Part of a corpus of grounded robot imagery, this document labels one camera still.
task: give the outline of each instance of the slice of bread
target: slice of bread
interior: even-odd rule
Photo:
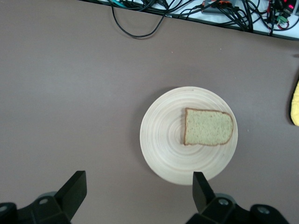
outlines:
[[[224,145],[232,137],[233,129],[233,119],[226,112],[185,108],[185,146]]]

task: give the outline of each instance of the round white plate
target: round white plate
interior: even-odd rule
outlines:
[[[229,113],[234,122],[229,142],[184,146],[186,107]],[[203,172],[207,180],[219,174],[233,157],[237,141],[237,122],[227,103],[199,87],[180,87],[160,96],[145,113],[140,128],[140,145],[149,167],[163,179],[181,185],[192,185],[194,171]]]

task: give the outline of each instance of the bread crust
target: bread crust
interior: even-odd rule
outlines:
[[[232,121],[232,123],[233,123],[233,129],[232,129],[232,132],[230,133],[229,139],[228,139],[226,142],[224,142],[224,143],[216,144],[216,145],[207,145],[207,144],[186,144],[186,131],[187,131],[187,115],[188,115],[188,110],[193,110],[193,111],[207,111],[207,112],[221,112],[221,113],[223,113],[223,114],[227,114],[227,115],[230,117],[230,119],[231,119],[231,121]],[[234,127],[235,127],[235,126],[234,126],[233,118],[232,118],[232,116],[231,116],[229,113],[227,113],[227,112],[222,112],[222,111],[218,111],[218,110],[201,110],[201,109],[195,109],[195,108],[186,107],[186,108],[185,108],[184,146],[195,146],[195,145],[202,145],[202,146],[218,146],[218,145],[225,145],[225,144],[228,143],[229,140],[232,138],[232,136],[233,136],[233,131],[234,131]]]

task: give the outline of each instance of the yellow object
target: yellow object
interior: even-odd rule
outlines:
[[[291,105],[291,119],[294,125],[299,126],[299,82],[297,83]]]

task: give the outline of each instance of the gray table surface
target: gray table surface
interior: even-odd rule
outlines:
[[[116,9],[128,31],[160,16]],[[148,107],[180,86],[221,96],[239,129],[235,154],[209,183],[245,209],[299,213],[299,127],[288,117],[299,42],[165,18],[151,38],[122,33],[111,8],[75,0],[0,1],[0,201],[19,208],[86,170],[72,222],[182,224],[192,187],[146,164],[139,131]]]

